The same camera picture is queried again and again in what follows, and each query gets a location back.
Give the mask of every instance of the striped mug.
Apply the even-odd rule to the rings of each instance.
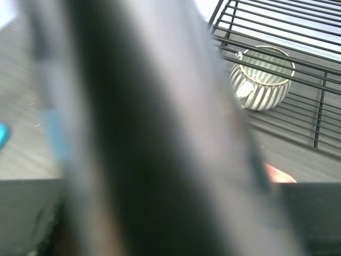
[[[258,45],[256,47],[274,53],[274,55],[280,54],[288,57],[287,53],[272,46]],[[291,77],[295,73],[294,63],[267,55],[264,51],[260,53],[246,50],[244,53],[238,54],[237,58],[244,63]],[[230,72],[230,84],[242,108],[262,111],[277,106],[286,97],[291,80],[235,63]]]

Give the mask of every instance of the black metal dish rack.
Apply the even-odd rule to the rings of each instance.
[[[250,125],[341,159],[341,3],[332,0],[225,3],[219,1],[208,26],[226,71],[240,63],[292,80],[287,97],[277,107],[264,112],[248,111]],[[290,57],[257,49],[256,45],[275,46]],[[238,60],[235,55],[246,49],[295,63],[294,77]]]

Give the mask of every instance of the metal wire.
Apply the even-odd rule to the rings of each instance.
[[[209,24],[228,72],[233,63],[238,63],[292,81],[287,97],[277,107],[264,112],[248,111],[250,125],[339,159],[341,40],[336,38],[341,38],[340,6],[337,1],[327,0],[220,1]],[[289,57],[255,47],[264,44],[287,51]],[[295,63],[295,76],[235,57],[247,49]],[[269,59],[247,53],[244,56],[293,70]]]

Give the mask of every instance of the mug rim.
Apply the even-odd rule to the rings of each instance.
[[[274,49],[274,50],[276,50],[276,51],[279,51],[280,53],[284,54],[285,56],[289,56],[285,51],[282,51],[281,49],[278,49],[278,48],[276,48],[276,47],[274,47],[274,46],[270,46],[270,45],[256,45],[255,47],[257,47],[257,48],[272,48],[272,49]],[[250,49],[247,49],[247,50],[245,50],[245,51],[243,52],[243,56],[241,57],[241,60],[243,59],[244,54],[247,53],[248,51],[250,51]],[[291,63],[292,68],[294,69],[293,72],[291,72],[291,75],[290,75],[291,77],[293,77],[293,76],[294,76],[294,73],[295,73],[295,63],[293,63],[293,62],[291,62],[291,61],[289,61],[289,62]],[[256,79],[250,77],[250,76],[246,73],[246,71],[244,70],[243,64],[239,64],[239,67],[240,67],[241,72],[242,72],[247,78],[249,78],[250,80],[252,80],[253,82],[255,82],[255,83],[257,83],[257,84],[268,85],[268,86],[278,86],[278,85],[285,84],[286,82],[289,81],[289,79],[286,79],[286,80],[284,80],[284,81],[282,81],[282,82],[279,82],[279,83],[276,83],[276,84],[269,84],[269,83],[259,82],[259,81],[257,81]]]

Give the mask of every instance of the red object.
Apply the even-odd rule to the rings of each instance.
[[[265,168],[267,169],[267,172],[268,172],[272,182],[275,182],[275,183],[297,183],[297,181],[293,177],[286,174],[285,172],[278,170],[275,167],[272,167],[271,165],[265,164]]]

